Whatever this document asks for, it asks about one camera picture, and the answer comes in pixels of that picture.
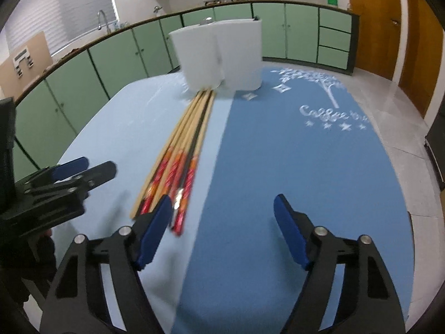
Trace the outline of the brown wooden door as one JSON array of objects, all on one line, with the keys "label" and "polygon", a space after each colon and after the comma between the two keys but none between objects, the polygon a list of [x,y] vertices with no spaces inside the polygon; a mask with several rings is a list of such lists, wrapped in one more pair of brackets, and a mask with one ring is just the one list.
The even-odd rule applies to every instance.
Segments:
[{"label": "brown wooden door", "polygon": [[401,0],[350,0],[359,16],[356,67],[391,80],[401,38]]},{"label": "brown wooden door", "polygon": [[426,0],[407,0],[407,4],[407,49],[399,87],[425,116],[441,68],[444,33]]}]

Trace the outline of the black shelf rack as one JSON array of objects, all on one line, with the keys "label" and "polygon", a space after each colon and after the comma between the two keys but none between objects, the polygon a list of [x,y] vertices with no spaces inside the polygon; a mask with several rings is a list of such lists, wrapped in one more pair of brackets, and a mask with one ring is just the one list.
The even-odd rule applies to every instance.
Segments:
[{"label": "black shelf rack", "polygon": [[441,103],[433,124],[426,135],[425,147],[435,166],[439,188],[443,191],[445,175],[444,102]]}]

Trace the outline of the light blue placemat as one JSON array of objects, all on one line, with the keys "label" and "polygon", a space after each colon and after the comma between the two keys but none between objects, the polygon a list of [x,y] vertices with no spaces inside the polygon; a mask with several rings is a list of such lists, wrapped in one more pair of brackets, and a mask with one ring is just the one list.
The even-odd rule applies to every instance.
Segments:
[{"label": "light blue placemat", "polygon": [[[91,165],[116,164],[116,177],[94,189],[85,214],[54,230],[56,258],[62,259],[76,234],[107,237],[132,223],[130,212],[145,179],[193,94],[180,73],[145,78],[122,88],[83,128],[62,162],[86,157]],[[203,275],[190,272],[217,155],[232,107],[234,90],[216,91],[183,233],[166,232],[152,263],[140,273],[151,306],[166,333],[223,333],[219,315],[202,304]]]}]

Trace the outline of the dark red-ended chopstick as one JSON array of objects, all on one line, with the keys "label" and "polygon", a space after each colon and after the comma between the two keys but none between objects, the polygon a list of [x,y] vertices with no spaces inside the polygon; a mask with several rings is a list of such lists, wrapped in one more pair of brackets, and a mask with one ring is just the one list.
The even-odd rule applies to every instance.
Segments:
[{"label": "dark red-ended chopstick", "polygon": [[177,190],[178,181],[182,175],[183,165],[194,135],[195,125],[198,123],[204,104],[209,97],[208,92],[210,90],[211,89],[203,90],[200,93],[179,129],[178,136],[174,142],[173,152],[171,153],[165,171],[161,176],[161,181],[150,206],[151,209],[156,206],[163,195],[168,195],[172,198]]}]

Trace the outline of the white double utensil holder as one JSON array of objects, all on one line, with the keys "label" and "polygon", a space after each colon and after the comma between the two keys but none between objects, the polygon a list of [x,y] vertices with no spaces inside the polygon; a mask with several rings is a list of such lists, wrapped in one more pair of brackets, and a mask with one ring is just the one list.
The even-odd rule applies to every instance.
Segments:
[{"label": "white double utensil holder", "polygon": [[262,85],[262,21],[233,19],[183,27],[169,33],[191,91],[254,91]]}]

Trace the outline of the silver metal spoon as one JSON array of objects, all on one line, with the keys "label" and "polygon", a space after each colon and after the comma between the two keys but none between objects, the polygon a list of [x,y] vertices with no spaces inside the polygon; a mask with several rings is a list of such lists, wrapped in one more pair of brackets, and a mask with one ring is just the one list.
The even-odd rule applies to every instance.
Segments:
[{"label": "silver metal spoon", "polygon": [[213,23],[213,17],[205,17],[200,23],[200,26],[208,25]]}]

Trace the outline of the red patterned chopstick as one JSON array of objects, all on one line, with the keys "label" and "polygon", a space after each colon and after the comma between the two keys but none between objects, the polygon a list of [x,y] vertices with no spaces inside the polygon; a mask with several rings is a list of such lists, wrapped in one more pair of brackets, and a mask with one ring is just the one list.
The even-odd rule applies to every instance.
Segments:
[{"label": "red patterned chopstick", "polygon": [[204,141],[207,123],[211,115],[213,102],[215,100],[216,92],[210,90],[209,97],[204,104],[203,111],[195,125],[194,135],[189,147],[189,151],[183,165],[182,176],[179,180],[177,193],[174,203],[174,215],[172,218],[171,231],[177,236],[181,236],[183,232],[184,221],[186,217],[189,200],[192,193],[192,186],[195,180],[195,173],[198,167],[199,155]]},{"label": "red patterned chopstick", "polygon": [[176,175],[179,162],[188,141],[190,141],[189,132],[192,130],[198,114],[202,112],[210,92],[208,89],[198,92],[175,127],[163,155],[155,165],[155,171],[150,176],[150,182],[144,193],[138,214],[143,215],[150,212],[162,195],[169,194],[171,181]]}]

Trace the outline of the green lower kitchen cabinets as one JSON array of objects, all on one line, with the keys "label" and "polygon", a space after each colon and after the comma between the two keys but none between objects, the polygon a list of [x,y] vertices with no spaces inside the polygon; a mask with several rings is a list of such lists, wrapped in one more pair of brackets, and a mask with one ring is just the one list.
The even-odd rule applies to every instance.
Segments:
[{"label": "green lower kitchen cabinets", "polygon": [[207,17],[259,18],[265,61],[354,71],[360,18],[339,8],[290,1],[232,2],[135,23],[68,53],[15,100],[15,178],[55,165],[93,116],[129,83],[177,71],[170,34]]}]

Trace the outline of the window roller blind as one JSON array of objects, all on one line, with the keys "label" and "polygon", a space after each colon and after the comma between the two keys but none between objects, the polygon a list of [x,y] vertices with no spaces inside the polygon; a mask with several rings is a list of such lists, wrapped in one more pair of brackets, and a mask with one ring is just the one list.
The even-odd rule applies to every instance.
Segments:
[{"label": "window roller blind", "polygon": [[44,32],[49,51],[56,53],[97,30],[98,10],[105,11],[109,23],[117,20],[113,0],[20,0],[4,27],[8,49]]}]

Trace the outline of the chrome sink faucet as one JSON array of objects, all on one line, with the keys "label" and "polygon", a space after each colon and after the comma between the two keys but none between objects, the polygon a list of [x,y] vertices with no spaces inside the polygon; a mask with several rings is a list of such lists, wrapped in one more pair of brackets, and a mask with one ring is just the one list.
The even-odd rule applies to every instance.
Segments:
[{"label": "chrome sink faucet", "polygon": [[109,35],[111,33],[111,29],[109,27],[109,21],[106,17],[106,13],[104,10],[98,10],[97,13],[97,29],[106,31],[106,34]]}]

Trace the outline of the dark blue placemat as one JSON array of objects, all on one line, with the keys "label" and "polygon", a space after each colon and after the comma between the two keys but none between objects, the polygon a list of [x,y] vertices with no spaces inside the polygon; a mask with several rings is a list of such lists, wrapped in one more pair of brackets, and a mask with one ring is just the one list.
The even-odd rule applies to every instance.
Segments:
[{"label": "dark blue placemat", "polygon": [[174,333],[279,333],[306,273],[274,215],[277,195],[339,237],[374,240],[403,311],[414,252],[404,196],[370,117],[344,87],[266,67],[234,96],[177,306]]}]

